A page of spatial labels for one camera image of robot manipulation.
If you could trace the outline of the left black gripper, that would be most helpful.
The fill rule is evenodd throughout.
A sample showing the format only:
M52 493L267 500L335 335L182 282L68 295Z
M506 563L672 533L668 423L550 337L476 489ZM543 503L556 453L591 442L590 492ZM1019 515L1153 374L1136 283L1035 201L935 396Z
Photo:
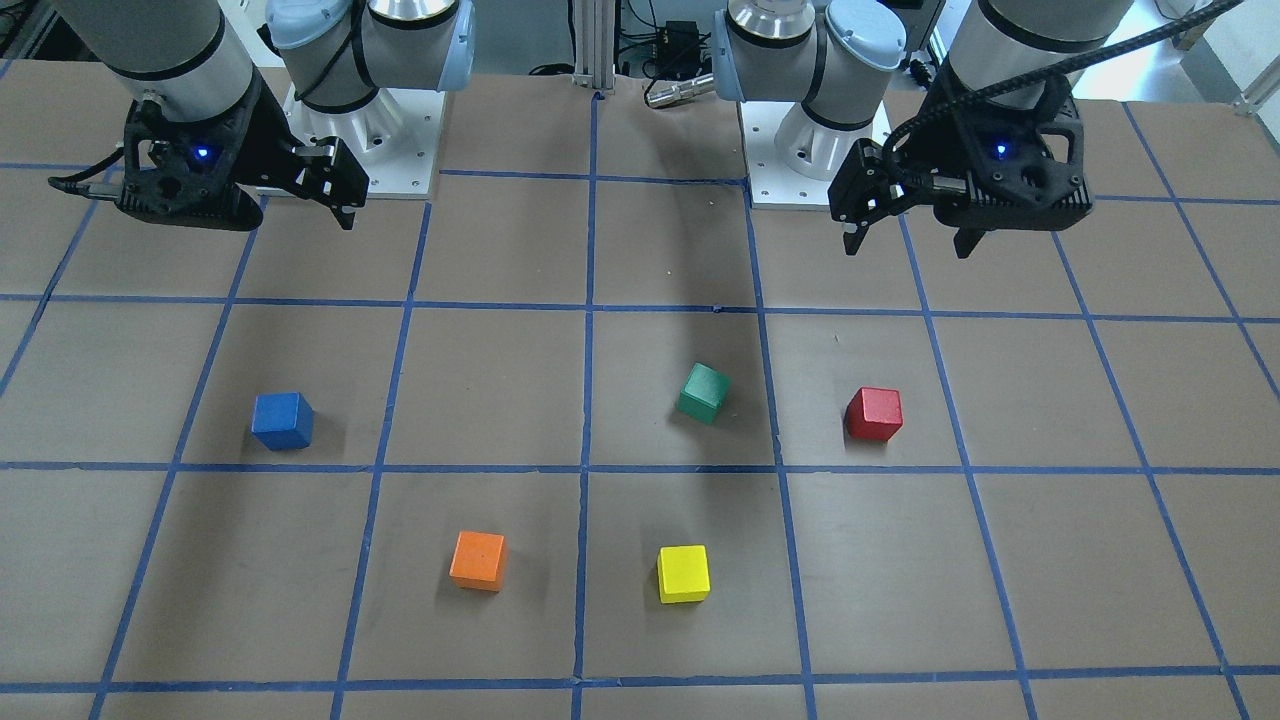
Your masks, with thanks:
M1064 231L1087 217L1084 127L1070 82L1037 72L1025 87L1030 106L1006 108L942 72L914 118L881 142L856 141L828 188L845 254L859 254L870 225L918 205L956 229L961 260L987 232Z

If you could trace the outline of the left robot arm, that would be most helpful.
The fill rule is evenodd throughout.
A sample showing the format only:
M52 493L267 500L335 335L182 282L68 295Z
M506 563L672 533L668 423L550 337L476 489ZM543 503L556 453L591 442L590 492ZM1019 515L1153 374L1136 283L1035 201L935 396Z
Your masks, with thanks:
M847 255L879 220L928 206L964 259L989 232L1065 231L1093 211L1068 61L1102 49L1129 9L972 3L916 114L879 137L909 51L892 3L730 1L712 33L716 92L791 105L777 149L828 183Z

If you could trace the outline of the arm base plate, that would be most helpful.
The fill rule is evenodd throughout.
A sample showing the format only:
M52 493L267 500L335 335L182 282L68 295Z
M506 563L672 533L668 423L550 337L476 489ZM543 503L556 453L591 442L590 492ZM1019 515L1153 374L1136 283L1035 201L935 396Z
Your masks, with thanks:
M883 105L855 131L819 126L797 102L742 102L740 120L751 204L765 210L827 213L829 184L852 143L881 142L891 131Z
M440 150L447 92L416 88L348 88L282 101L306 160L333 160L337 140L367 176L369 199L429 200Z

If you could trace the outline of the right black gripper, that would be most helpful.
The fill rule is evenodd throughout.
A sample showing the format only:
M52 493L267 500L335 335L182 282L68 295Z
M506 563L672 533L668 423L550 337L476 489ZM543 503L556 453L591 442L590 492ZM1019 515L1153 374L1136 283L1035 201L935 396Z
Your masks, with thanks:
M369 179L340 141L334 159L306 160L280 104L255 76L225 111L178 122L157 94L132 104L124 126L125 172L116 206L142 222L248 232L262 210L247 187L283 190L328 208L352 231Z

